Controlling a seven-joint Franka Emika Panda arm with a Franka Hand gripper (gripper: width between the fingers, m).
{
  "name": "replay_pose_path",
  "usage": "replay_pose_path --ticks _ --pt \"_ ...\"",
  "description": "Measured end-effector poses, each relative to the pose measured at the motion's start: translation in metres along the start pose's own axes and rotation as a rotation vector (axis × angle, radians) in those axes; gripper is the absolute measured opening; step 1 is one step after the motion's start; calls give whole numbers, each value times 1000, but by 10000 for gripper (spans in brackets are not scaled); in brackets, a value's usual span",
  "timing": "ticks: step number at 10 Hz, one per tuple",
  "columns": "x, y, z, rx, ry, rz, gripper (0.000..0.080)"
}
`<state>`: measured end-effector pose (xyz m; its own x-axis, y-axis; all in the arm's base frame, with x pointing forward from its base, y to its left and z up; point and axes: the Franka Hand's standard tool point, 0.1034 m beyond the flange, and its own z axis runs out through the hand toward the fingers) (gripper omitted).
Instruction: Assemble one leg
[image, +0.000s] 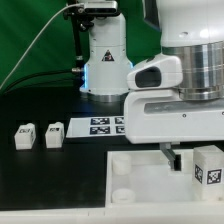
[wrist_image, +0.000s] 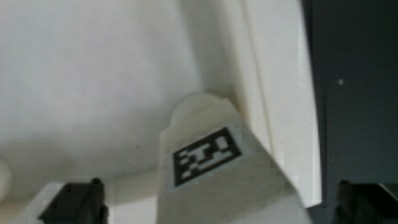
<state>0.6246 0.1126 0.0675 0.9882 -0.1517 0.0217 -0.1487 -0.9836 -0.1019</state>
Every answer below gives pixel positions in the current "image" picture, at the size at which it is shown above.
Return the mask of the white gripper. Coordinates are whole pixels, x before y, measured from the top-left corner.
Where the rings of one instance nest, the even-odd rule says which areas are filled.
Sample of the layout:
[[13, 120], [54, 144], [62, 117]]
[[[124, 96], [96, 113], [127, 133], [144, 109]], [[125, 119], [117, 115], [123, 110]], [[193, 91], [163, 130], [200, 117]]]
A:
[[158, 54], [128, 74], [124, 102], [126, 138], [133, 144], [160, 143], [175, 171], [182, 170], [181, 154], [171, 142], [224, 140], [224, 100], [183, 100], [177, 89], [182, 80], [180, 59]]

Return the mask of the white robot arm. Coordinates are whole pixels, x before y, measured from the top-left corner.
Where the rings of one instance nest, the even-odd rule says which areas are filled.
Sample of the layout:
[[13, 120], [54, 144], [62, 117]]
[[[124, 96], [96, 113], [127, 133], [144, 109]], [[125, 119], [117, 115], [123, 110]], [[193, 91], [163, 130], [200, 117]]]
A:
[[172, 143], [224, 140], [224, 0], [142, 2], [161, 51], [132, 64], [116, 2], [84, 0], [94, 26], [81, 90], [98, 101], [123, 96], [126, 138], [159, 144], [177, 166]]

